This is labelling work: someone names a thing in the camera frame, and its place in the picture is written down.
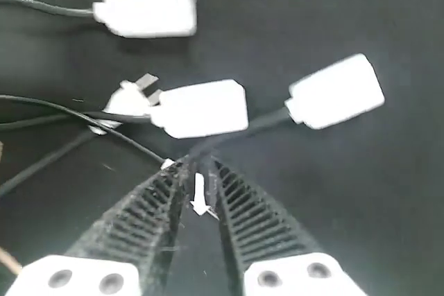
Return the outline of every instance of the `white plug with holes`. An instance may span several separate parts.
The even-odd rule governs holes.
[[[196,0],[103,0],[94,17],[123,37],[189,36],[196,32]]]
[[[323,253],[289,256],[253,263],[244,275],[245,296],[366,296]]]
[[[23,267],[6,296],[140,296],[139,272],[130,263],[46,256]]]

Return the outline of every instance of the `cable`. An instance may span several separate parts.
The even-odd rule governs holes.
[[[94,17],[92,9],[77,9],[77,8],[65,8],[55,5],[49,5],[42,1],[37,0],[0,0],[7,1],[9,3],[19,3],[23,6],[34,8],[52,15],[64,15],[65,17]]]
[[[0,186],[0,198],[4,195],[11,192],[13,189],[15,189],[17,186],[19,186],[22,182],[33,176],[36,172],[46,168],[48,165],[54,163],[55,161],[59,160],[63,156],[65,156],[67,153],[72,151],[74,148],[79,147],[80,145],[84,144],[88,140],[94,138],[96,134],[94,134],[92,131],[88,130],[84,133],[81,133],[79,136],[77,136],[74,140],[70,141],[66,145],[64,145],[62,148],[57,149],[56,151],[49,153],[48,155],[44,156],[42,159],[40,159],[38,162],[35,162],[34,164],[30,165],[28,168],[24,169],[20,173],[16,174],[13,178],[7,180]]]
[[[1,247],[0,247],[0,263],[4,264],[5,267],[15,275],[20,274],[20,272],[22,271],[22,265],[20,265],[19,262],[13,256],[11,256]]]
[[[265,130],[271,126],[277,125],[283,121],[290,119],[289,110],[286,107],[277,111],[271,112],[250,122],[248,128],[244,131],[221,134],[215,137],[210,137],[201,143],[194,146],[188,154],[189,161],[196,161],[202,155],[220,146],[222,143],[238,139],[240,137],[249,137],[261,130]]]
[[[107,120],[107,121],[118,121],[120,123],[150,123],[150,116],[125,116],[121,114],[108,114],[102,111],[93,112],[81,112],[95,119]],[[11,131],[11,130],[21,130],[23,128],[29,128],[36,125],[46,125],[50,123],[55,123],[57,121],[64,121],[70,119],[71,117],[66,114],[54,114],[51,116],[40,116],[32,119],[24,119],[22,121],[13,121],[11,123],[0,123],[0,132]]]
[[[100,123],[99,121],[96,121],[95,119],[88,117],[80,112],[77,112],[75,110],[69,109],[68,107],[64,107],[62,105],[59,104],[55,104],[52,102],[48,102],[48,101],[44,101],[44,100],[39,100],[36,98],[29,98],[29,97],[23,97],[23,96],[13,96],[13,95],[5,95],[5,94],[0,94],[0,100],[5,100],[5,101],[14,101],[14,102],[18,102],[18,103],[27,103],[27,104],[34,104],[34,105],[42,105],[45,107],[51,107],[53,109],[59,110],[61,112],[64,112],[66,114],[69,114],[71,116],[74,116],[78,119],[82,119],[85,122],[89,123],[90,125],[96,126],[100,129],[102,129],[103,131],[114,135],[115,137],[119,138],[120,140],[125,141],[126,143],[129,143],[131,146],[133,146],[134,148],[142,151],[143,153],[149,155],[150,157],[152,157],[153,159],[155,159],[156,161],[158,161],[159,163],[163,163],[164,159],[162,159],[159,155],[157,155],[155,152],[149,150],[147,147],[144,147],[143,145],[141,145],[140,143],[137,143],[136,141],[126,137],[125,135],[121,134],[120,132],[117,132],[116,130],[113,130],[112,128],[109,128],[108,126],[103,125],[102,123]]]

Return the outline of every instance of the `electrical connector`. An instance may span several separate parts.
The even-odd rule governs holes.
[[[103,0],[94,18],[123,37],[177,37],[196,32],[196,0]]]
[[[248,127],[244,88],[234,80],[185,86],[162,92],[150,108],[151,121],[177,139],[206,137]]]
[[[375,71],[363,54],[295,82],[290,94],[285,105],[291,118],[316,130],[368,112],[385,101]]]
[[[108,104],[103,109],[109,114],[122,114],[125,116],[146,116],[150,113],[150,107],[159,102],[160,90],[146,97],[143,90],[158,80],[158,77],[147,73],[136,82],[122,81],[120,88],[110,97]],[[118,121],[100,120],[109,128],[116,128],[121,125]],[[89,127],[92,132],[103,135],[106,132],[94,126]]]

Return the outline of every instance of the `white connector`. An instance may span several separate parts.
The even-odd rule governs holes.
[[[157,97],[159,91],[150,97],[146,97],[142,90],[152,85],[155,81],[157,81],[157,77],[151,74],[145,74],[137,82],[122,81],[120,88],[111,95],[103,111],[108,114],[121,114],[124,116],[148,115],[150,113],[150,107],[158,102]],[[100,122],[109,128],[116,128],[121,125],[118,121],[100,120]],[[96,134],[106,134],[106,132],[100,128],[94,126],[90,126],[89,128]]]
[[[196,32],[196,0],[103,0],[94,17],[123,37],[189,36]]]
[[[285,105],[291,118],[316,130],[375,109],[385,101],[375,71],[363,54],[295,82],[290,94]]]
[[[177,139],[206,137],[248,127],[244,88],[234,80],[185,86],[162,92],[151,121]]]

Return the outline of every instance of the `black fabric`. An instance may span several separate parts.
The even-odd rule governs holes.
[[[86,8],[98,0],[41,0]],[[191,38],[125,40],[89,21],[0,5],[0,88],[103,107],[147,71],[163,89],[234,78],[252,118],[282,107],[297,79],[353,53],[373,64],[386,104],[322,131],[292,123],[221,149],[335,256],[369,295],[444,291],[443,0],[198,0]],[[0,104],[0,121],[46,110]],[[0,133],[0,181],[74,138],[75,123]],[[197,140],[149,125],[123,132],[163,157]],[[0,200],[0,246],[22,263],[63,253],[157,166],[108,136]],[[168,295],[227,295],[216,221],[185,210]],[[0,271],[1,287],[12,281]]]

